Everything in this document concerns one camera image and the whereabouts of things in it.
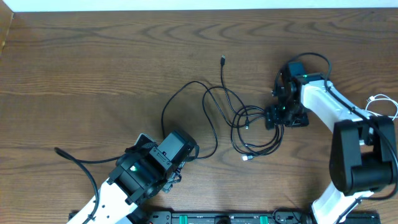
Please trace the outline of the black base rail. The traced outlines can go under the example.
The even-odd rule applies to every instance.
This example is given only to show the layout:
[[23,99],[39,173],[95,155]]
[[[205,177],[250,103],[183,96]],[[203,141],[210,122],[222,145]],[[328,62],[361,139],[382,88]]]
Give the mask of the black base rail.
[[[310,212],[299,210],[274,210],[273,212],[260,213],[194,213],[194,212],[170,212],[157,211],[150,214],[134,212],[119,221],[111,220],[110,215],[95,218],[88,223],[160,223],[160,224],[271,224],[271,223],[317,223]],[[341,223],[352,224],[381,224],[381,218],[377,212],[350,213]]]

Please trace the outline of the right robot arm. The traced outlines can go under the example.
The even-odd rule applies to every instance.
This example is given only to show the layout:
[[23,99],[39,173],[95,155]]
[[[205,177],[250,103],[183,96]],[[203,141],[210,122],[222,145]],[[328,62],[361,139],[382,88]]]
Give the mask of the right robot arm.
[[364,111],[323,73],[307,73],[301,62],[288,62],[276,78],[277,104],[266,108],[266,128],[305,127],[315,113],[332,132],[331,183],[311,205],[306,223],[342,223],[363,200],[397,185],[397,149],[393,121]]

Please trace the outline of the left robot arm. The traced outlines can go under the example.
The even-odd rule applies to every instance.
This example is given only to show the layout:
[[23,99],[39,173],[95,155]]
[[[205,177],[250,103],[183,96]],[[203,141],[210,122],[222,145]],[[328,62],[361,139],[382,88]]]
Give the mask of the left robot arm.
[[168,192],[180,181],[186,162],[198,156],[197,142],[186,132],[175,130],[160,144],[140,134],[125,150],[116,167],[94,196],[68,222],[122,223],[146,200],[161,190]]

